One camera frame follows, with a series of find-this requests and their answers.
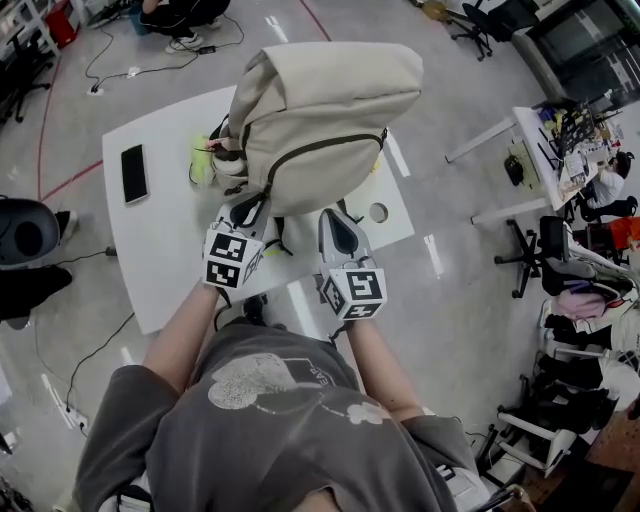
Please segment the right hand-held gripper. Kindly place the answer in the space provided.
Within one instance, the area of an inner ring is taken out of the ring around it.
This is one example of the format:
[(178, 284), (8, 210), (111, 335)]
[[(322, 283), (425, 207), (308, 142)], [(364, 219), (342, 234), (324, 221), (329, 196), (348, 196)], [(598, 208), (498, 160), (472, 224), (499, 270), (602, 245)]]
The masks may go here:
[(325, 209), (319, 218), (318, 235), (322, 262), (327, 267), (321, 271), (320, 285), (325, 302), (338, 320), (374, 318), (388, 296), (382, 268), (356, 266), (372, 258), (365, 231), (342, 211)]

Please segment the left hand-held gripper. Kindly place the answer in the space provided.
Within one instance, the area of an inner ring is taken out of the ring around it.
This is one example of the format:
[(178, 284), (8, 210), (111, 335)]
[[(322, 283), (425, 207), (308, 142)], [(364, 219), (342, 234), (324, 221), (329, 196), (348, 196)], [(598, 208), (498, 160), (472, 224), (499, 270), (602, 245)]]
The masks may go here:
[[(238, 290), (249, 280), (263, 257), (265, 244), (257, 239), (264, 237), (271, 208), (271, 198), (265, 193), (255, 195), (251, 209), (249, 193), (237, 195), (221, 206), (203, 246), (205, 284)], [(251, 237), (233, 229), (243, 225), (247, 217)]]

